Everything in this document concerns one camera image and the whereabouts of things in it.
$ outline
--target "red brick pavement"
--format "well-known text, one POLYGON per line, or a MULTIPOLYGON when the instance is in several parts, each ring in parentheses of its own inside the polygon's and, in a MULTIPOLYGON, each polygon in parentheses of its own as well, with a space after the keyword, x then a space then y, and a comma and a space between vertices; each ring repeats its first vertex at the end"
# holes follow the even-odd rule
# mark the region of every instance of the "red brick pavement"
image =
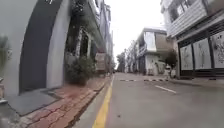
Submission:
POLYGON ((65 128, 74 122, 109 78, 88 81, 85 87, 66 85, 54 92, 62 99, 21 118, 22 128, 65 128))

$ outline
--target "yellow line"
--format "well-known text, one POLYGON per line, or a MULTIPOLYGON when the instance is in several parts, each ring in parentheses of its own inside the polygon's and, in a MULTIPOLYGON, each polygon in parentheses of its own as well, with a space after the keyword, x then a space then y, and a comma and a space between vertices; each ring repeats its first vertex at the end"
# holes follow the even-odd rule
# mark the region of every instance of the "yellow line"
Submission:
POLYGON ((104 128, 106 124, 106 119, 107 119, 107 113, 109 109, 109 103, 110 103, 110 97, 112 94, 112 86, 113 86, 113 81, 114 81, 114 76, 112 78, 110 87, 107 91, 107 94, 104 98, 103 104, 98 112, 98 115, 96 117, 96 120, 92 126, 92 128, 104 128))

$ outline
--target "white road marking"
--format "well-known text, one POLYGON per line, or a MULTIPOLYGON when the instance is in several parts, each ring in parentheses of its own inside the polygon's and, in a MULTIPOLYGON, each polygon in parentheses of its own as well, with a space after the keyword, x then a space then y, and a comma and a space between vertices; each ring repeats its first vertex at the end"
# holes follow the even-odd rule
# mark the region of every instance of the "white road marking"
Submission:
POLYGON ((163 90, 166 90, 166 91, 168 91, 168 92, 172 92, 172 93, 174 93, 174 94, 177 93, 177 92, 174 91, 174 90, 171 90, 171 89, 168 89, 168 88, 164 88, 164 87, 161 87, 161 86, 158 86, 158 85, 156 85, 155 87, 160 88, 160 89, 163 89, 163 90))

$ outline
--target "white sky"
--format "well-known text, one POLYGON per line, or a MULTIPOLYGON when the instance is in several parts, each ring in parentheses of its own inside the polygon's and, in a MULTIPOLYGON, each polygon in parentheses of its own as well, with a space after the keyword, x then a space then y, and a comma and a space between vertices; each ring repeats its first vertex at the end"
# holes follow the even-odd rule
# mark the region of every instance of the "white sky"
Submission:
POLYGON ((114 59, 136 40, 144 27, 164 29, 161 0, 105 0, 111 6, 114 59))

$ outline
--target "asphalt road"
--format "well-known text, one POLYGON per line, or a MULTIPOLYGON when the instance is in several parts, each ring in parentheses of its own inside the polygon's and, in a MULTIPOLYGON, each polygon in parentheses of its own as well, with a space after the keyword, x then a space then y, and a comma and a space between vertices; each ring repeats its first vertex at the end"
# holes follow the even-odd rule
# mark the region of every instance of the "asphalt road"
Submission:
POLYGON ((116 74, 113 84, 102 90, 73 128, 224 128, 223 89, 144 79, 116 74), (105 124, 96 126, 110 86, 105 124))

